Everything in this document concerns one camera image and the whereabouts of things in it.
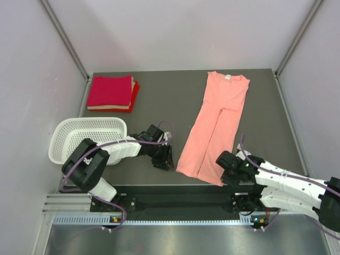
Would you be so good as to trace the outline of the salmon pink t-shirt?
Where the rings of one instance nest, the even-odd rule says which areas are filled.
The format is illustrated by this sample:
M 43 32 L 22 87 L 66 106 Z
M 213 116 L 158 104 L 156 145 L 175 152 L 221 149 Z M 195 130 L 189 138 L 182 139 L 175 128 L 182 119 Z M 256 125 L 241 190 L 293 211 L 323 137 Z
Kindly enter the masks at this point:
M 243 75 L 208 72 L 202 106 L 178 160 L 177 172 L 223 186 L 224 170 L 216 160 L 223 151 L 233 150 L 249 83 Z

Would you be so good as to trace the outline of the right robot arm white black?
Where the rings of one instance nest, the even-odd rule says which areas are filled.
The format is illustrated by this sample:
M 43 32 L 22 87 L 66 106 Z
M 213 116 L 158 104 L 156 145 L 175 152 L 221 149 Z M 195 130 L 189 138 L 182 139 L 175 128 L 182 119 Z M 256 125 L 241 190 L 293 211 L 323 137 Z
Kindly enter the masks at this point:
M 339 232 L 338 178 L 324 181 L 301 176 L 242 150 L 236 155 L 223 151 L 216 163 L 224 171 L 221 177 L 224 184 L 253 184 L 246 195 L 232 196 L 236 210 L 284 209 L 309 216 Z

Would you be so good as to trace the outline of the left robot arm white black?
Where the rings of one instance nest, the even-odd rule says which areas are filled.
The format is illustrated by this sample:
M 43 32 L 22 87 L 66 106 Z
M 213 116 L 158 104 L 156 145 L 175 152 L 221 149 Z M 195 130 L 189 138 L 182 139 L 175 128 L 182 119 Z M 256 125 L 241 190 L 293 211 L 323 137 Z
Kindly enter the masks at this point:
M 62 166 L 64 178 L 83 193 L 97 197 L 108 210 L 120 206 L 116 189 L 102 177 L 107 165 L 124 158 L 148 156 L 154 168 L 168 171 L 174 168 L 171 132 L 155 125 L 139 134 L 128 135 L 99 145 L 83 139 Z

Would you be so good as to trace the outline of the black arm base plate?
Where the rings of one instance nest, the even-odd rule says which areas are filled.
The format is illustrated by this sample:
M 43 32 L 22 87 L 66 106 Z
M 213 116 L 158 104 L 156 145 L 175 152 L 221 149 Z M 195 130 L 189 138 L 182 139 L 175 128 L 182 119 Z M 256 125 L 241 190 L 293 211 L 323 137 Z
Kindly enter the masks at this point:
M 258 185 L 222 187 L 213 185 L 137 185 L 117 186 L 117 195 L 110 199 L 128 213 L 147 208 L 218 208 L 227 212 L 265 211 L 260 202 L 263 190 Z

